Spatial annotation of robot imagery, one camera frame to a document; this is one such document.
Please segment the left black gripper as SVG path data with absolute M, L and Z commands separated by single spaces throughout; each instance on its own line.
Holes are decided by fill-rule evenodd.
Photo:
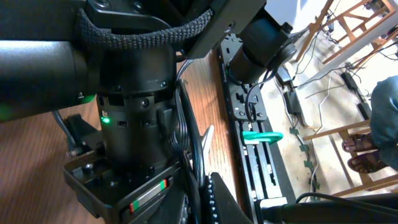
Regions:
M 178 159 L 160 169 L 121 170 L 102 155 L 101 131 L 79 114 L 64 124 L 78 143 L 76 157 L 64 165 L 65 182 L 92 216 L 105 223 L 186 223 Z

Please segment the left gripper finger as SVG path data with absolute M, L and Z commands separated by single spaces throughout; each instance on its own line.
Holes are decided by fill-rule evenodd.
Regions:
M 201 212 L 206 224 L 253 224 L 244 214 L 217 172 L 207 175 L 201 192 Z

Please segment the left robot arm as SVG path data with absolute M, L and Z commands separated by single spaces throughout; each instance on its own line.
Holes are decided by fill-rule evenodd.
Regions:
M 50 112 L 78 201 L 106 223 L 249 223 L 206 175 L 184 70 L 231 33 L 232 80 L 295 53 L 265 1 L 2 1 L 1 121 Z

